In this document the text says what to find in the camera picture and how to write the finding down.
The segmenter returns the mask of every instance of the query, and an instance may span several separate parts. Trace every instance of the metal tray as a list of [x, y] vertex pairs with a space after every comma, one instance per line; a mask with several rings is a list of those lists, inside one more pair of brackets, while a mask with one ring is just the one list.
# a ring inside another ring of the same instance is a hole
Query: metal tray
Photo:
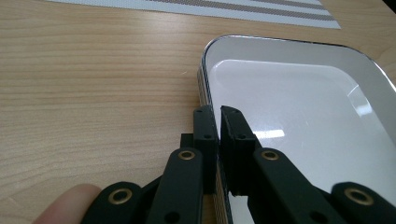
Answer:
[[[353, 181], [396, 205], [396, 89], [364, 54], [227, 35], [206, 47], [198, 80], [218, 129], [220, 107], [236, 107], [261, 144], [283, 151], [313, 185]], [[220, 175], [218, 184], [219, 223], [253, 223], [247, 198], [222, 198]]]

